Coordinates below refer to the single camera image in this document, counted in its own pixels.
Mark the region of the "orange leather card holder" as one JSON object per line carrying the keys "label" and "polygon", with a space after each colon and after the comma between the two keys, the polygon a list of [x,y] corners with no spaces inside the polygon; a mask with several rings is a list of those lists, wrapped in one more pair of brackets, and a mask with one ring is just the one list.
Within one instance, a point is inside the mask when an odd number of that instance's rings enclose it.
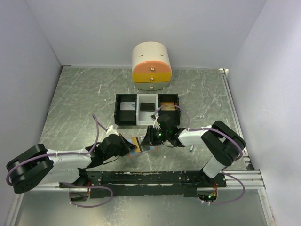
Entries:
{"label": "orange leather card holder", "polygon": [[157,146],[141,146],[145,136],[131,137],[127,141],[135,145],[136,148],[129,151],[130,157],[140,156],[158,149]]}

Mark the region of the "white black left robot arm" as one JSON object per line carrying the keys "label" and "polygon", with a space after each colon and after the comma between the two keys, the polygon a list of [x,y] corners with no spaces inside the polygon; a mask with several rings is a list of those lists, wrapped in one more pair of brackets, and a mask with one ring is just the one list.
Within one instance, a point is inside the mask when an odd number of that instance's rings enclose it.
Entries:
{"label": "white black left robot arm", "polygon": [[103,165],[111,157],[128,155],[136,147],[121,134],[110,134],[102,142],[77,151],[56,151],[37,144],[7,163],[6,181],[16,194],[50,183],[82,188],[88,182],[86,169]]}

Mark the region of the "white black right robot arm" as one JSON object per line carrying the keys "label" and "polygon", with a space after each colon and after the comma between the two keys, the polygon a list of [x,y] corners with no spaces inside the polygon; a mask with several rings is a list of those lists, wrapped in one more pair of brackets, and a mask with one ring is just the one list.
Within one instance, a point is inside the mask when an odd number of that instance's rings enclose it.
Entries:
{"label": "white black right robot arm", "polygon": [[246,147],[244,139],[222,121],[216,121],[207,127],[196,129],[179,128],[168,115],[155,120],[148,126],[141,146],[158,146],[168,141],[174,147],[187,147],[205,144],[212,158],[202,168],[199,180],[202,186],[210,187],[216,176],[233,162],[242,158]]}

